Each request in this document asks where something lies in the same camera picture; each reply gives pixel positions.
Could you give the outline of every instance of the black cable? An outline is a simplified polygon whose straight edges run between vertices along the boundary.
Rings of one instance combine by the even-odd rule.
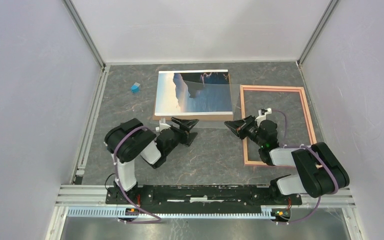
[[[109,191],[109,189],[107,188],[107,182],[108,182],[108,179],[110,179],[110,177],[111,177],[112,175],[116,175],[116,174],[115,174],[115,173],[111,173],[111,174],[106,178],[105,183],[103,184],[104,187],[105,187],[105,189],[106,189],[106,191]]]

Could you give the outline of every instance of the picture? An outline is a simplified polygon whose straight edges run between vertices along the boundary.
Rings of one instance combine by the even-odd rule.
[[[228,70],[160,71],[154,119],[161,117],[232,119]]]

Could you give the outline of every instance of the orange frame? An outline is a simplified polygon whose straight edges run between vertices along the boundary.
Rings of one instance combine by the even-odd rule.
[[[303,87],[300,86],[257,86],[257,85],[241,85],[240,86],[240,108],[242,118],[245,118],[245,97],[244,91],[262,91],[262,92],[292,92],[299,93],[301,98],[302,109],[304,110],[305,123],[307,125],[308,136],[310,143],[315,144],[316,135],[314,133],[313,121],[311,119],[309,104],[307,103],[306,92]],[[242,140],[243,142],[243,163],[246,166],[267,166],[261,160],[249,160],[248,159],[248,141],[247,137]]]

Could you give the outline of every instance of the white panel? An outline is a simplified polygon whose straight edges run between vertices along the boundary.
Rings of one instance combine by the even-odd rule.
[[[303,65],[368,239],[384,239],[384,1],[340,1]]]
[[[100,68],[60,0],[0,0],[0,240],[44,239]]]
[[[106,62],[297,60],[329,0],[73,0]]]

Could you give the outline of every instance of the gray marbled surface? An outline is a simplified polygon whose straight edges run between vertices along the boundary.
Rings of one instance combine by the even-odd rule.
[[[294,62],[247,62],[247,63],[196,63],[111,66],[99,110],[86,170],[84,185],[102,185],[114,171],[111,155],[104,146],[107,132],[121,122],[137,118],[151,129],[157,127],[152,120],[157,92],[158,71],[228,69],[233,84],[235,105],[234,118],[241,118],[237,87],[244,85],[270,85],[303,87],[304,82]],[[131,93],[130,87],[140,83],[140,92]],[[288,117],[287,143],[308,144],[309,136],[298,93],[245,92],[247,115],[257,115],[261,107],[272,107],[284,111]],[[308,99],[317,140],[321,140],[320,129]],[[274,113],[268,117],[278,123],[279,140],[284,134],[282,115]],[[242,141],[221,122],[201,124],[192,131],[198,136],[190,147],[179,145],[158,169],[152,169],[145,161],[136,161],[136,178],[140,185],[171,184],[268,184],[270,180],[294,173],[288,167],[244,166]],[[248,143],[249,159],[258,160],[257,148]]]

